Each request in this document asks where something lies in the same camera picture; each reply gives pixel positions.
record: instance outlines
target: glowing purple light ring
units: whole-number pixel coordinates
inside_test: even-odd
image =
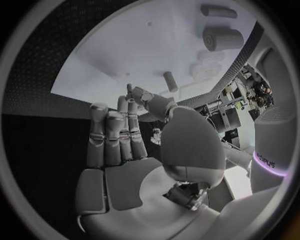
[[[274,175],[277,175],[277,176],[280,176],[280,177],[285,177],[287,175],[287,173],[284,173],[284,172],[277,172],[275,171],[274,169],[271,169],[269,167],[267,167],[265,164],[262,163],[262,161],[258,158],[256,152],[254,151],[253,152],[253,155],[252,155],[253,159],[258,163],[258,165],[260,165],[262,168],[264,168],[265,170],[267,170],[268,172],[274,174]]]

